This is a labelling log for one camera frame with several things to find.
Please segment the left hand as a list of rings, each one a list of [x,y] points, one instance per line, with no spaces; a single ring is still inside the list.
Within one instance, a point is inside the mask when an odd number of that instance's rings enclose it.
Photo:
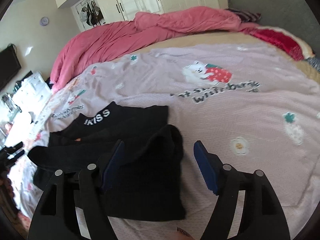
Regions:
[[[1,211],[11,222],[18,217],[11,180],[6,176],[1,176]]]

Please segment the right hand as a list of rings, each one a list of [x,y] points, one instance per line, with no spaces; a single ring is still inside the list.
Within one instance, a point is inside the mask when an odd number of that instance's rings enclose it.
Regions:
[[[182,228],[177,227],[177,229],[172,232],[168,239],[170,240],[194,240],[194,238]]]

